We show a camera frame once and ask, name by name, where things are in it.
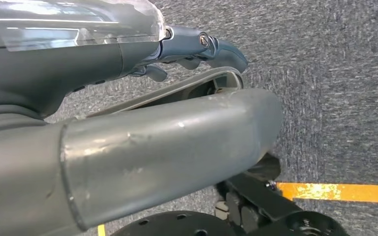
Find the gray metal tube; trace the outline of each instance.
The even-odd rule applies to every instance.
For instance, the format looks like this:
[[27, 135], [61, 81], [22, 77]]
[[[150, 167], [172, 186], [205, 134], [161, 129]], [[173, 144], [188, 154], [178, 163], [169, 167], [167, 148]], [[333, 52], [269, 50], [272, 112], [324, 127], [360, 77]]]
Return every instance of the gray metal tube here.
[[73, 122], [62, 165], [76, 218], [90, 228], [245, 171], [282, 116], [273, 93], [244, 89]]

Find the gray plastic housing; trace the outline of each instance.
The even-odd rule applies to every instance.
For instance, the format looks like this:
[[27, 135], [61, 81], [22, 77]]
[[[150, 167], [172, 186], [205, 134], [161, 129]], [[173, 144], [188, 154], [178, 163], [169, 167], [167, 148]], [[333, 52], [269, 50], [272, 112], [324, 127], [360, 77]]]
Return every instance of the gray plastic housing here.
[[74, 235], [247, 170], [276, 140], [282, 109], [273, 93], [238, 87], [48, 125], [1, 110], [16, 114], [0, 114], [13, 122], [0, 130], [0, 236]]
[[147, 0], [0, 1], [0, 105], [47, 117], [67, 94], [131, 73], [164, 35]]

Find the gray carpet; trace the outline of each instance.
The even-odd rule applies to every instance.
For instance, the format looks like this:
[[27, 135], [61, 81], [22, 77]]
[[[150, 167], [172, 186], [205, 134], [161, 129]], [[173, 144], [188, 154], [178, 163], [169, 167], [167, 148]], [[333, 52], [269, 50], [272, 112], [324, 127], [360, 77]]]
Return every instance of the gray carpet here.
[[[285, 121], [273, 153], [283, 181], [378, 184], [378, 0], [154, 0], [170, 25], [227, 39], [251, 62], [246, 84], [283, 102]], [[98, 111], [187, 78], [167, 67], [159, 84], [125, 78], [65, 99], [49, 121]], [[212, 188], [107, 225], [108, 233], [148, 214], [212, 213]], [[378, 236], [378, 204], [298, 201], [338, 219], [352, 236]], [[95, 229], [86, 235], [95, 235]]]

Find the black metal bracket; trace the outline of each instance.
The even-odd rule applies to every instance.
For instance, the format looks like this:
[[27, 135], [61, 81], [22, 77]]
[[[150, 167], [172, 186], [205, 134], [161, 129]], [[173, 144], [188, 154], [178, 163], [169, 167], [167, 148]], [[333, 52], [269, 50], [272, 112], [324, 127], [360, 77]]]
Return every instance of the black metal bracket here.
[[224, 201], [217, 205], [216, 217], [167, 212], [131, 223], [112, 236], [348, 236], [334, 219], [284, 198], [273, 182], [279, 174], [278, 158], [266, 154], [247, 172], [217, 185]]

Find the black rubber part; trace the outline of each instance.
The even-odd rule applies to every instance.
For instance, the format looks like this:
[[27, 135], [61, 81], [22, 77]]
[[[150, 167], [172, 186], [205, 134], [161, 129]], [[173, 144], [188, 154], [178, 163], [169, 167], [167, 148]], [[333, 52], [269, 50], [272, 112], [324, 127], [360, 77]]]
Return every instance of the black rubber part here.
[[235, 236], [231, 227], [212, 215], [170, 211], [135, 221], [111, 236]]

